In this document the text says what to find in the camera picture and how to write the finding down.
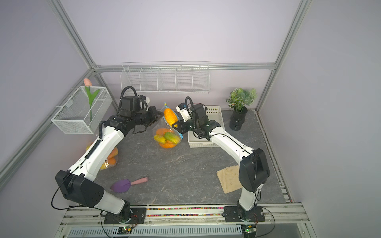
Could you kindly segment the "large orange mango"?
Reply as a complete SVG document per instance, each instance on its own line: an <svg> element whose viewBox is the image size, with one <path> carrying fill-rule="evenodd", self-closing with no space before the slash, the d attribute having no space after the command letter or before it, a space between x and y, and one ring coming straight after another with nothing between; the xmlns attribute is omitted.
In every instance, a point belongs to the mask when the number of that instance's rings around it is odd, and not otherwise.
<svg viewBox="0 0 381 238"><path fill-rule="evenodd" d="M114 158L115 156L118 155L118 153L119 153L118 148L115 147L115 148L112 150L112 152L109 154L109 156L107 157L107 159Z"/></svg>

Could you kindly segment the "orange mango top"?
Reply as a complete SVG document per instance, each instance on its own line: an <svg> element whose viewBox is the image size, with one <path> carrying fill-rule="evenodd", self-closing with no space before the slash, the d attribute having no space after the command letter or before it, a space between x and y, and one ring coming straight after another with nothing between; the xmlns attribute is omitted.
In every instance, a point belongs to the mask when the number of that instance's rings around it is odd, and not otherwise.
<svg viewBox="0 0 381 238"><path fill-rule="evenodd" d="M156 130L156 134L161 136L164 136L167 132L173 132L173 131L168 128L159 128Z"/></svg>

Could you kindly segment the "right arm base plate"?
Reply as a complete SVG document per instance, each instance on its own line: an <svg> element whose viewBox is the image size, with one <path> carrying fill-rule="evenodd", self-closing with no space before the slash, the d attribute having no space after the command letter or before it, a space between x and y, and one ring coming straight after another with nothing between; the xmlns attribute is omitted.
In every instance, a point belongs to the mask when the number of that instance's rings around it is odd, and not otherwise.
<svg viewBox="0 0 381 238"><path fill-rule="evenodd" d="M222 216L226 222L264 222L265 216L261 206L255 206L249 211L246 211L240 206L225 206Z"/></svg>

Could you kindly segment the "yellow green mango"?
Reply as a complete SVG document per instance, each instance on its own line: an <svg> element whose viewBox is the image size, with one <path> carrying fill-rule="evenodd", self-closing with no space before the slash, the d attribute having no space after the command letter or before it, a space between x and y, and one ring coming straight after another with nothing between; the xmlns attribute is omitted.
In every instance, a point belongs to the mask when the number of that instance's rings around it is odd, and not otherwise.
<svg viewBox="0 0 381 238"><path fill-rule="evenodd" d="M166 138L167 141L169 141L173 144L178 144L181 141L181 138L172 132L165 133L164 137Z"/></svg>

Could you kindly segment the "yellow orange long mango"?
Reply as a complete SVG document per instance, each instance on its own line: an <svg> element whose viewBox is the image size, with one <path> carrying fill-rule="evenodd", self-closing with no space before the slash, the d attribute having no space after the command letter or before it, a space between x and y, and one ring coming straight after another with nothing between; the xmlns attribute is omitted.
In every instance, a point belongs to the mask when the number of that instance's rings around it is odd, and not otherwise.
<svg viewBox="0 0 381 238"><path fill-rule="evenodd" d="M170 108L166 108L164 110L164 117L165 117L165 120L170 127L172 127L172 125L175 124L179 120L178 116Z"/></svg>

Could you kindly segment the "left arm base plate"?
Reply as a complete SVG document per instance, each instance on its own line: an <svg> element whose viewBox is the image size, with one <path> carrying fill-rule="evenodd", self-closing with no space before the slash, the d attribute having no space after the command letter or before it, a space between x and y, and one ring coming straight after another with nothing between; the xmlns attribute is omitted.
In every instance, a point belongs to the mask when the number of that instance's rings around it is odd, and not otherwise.
<svg viewBox="0 0 381 238"><path fill-rule="evenodd" d="M145 207L130 207L122 211L121 214L106 213L104 224L143 224L146 218L147 209Z"/></svg>

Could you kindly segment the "small yellow mango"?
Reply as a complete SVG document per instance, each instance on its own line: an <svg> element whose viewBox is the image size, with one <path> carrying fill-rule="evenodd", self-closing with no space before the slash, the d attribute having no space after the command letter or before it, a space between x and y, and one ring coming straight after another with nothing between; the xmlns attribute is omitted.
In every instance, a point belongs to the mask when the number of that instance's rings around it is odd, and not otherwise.
<svg viewBox="0 0 381 238"><path fill-rule="evenodd" d="M158 142L159 144L165 144L166 143L166 138L164 137L164 136L162 136L162 135L159 135L159 134L156 134L155 136L154 136L154 140L156 141L156 142Z"/></svg>

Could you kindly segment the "clear zip-top bag blue zipper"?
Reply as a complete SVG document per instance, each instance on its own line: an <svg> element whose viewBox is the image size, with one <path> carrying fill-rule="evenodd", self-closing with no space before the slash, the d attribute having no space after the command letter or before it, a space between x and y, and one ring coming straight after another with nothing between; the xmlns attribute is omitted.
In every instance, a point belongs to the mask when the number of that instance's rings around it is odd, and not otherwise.
<svg viewBox="0 0 381 238"><path fill-rule="evenodd" d="M102 170L116 166L116 164L118 162L118 154L119 154L119 150L117 147L115 147L112 150L112 152L108 155L108 157L106 158L104 163L101 165L99 170L102 171Z"/></svg>

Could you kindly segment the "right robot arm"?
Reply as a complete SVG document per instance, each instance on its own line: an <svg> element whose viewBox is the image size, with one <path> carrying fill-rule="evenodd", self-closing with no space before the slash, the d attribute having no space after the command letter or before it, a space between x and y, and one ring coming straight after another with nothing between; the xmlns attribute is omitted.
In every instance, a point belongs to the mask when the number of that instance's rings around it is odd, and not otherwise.
<svg viewBox="0 0 381 238"><path fill-rule="evenodd" d="M192 106L181 103L176 107L181 119L172 128L181 134L192 132L197 139L210 141L227 152L239 165L239 182L242 186L238 207L249 212L261 199L261 189L270 177L265 152L248 147L230 135L220 123L210 120L203 104Z"/></svg>

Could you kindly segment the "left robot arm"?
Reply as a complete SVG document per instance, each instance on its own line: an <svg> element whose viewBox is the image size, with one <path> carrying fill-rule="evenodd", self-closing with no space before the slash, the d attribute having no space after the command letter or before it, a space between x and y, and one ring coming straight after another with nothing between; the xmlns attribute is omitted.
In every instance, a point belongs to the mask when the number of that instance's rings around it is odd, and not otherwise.
<svg viewBox="0 0 381 238"><path fill-rule="evenodd" d="M110 194L94 181L107 157L130 131L136 126L147 128L163 116L148 103L149 99L143 95L121 97L117 114L100 122L98 138L86 153L68 170L56 174L58 191L65 199L114 214L122 220L130 218L129 202Z"/></svg>

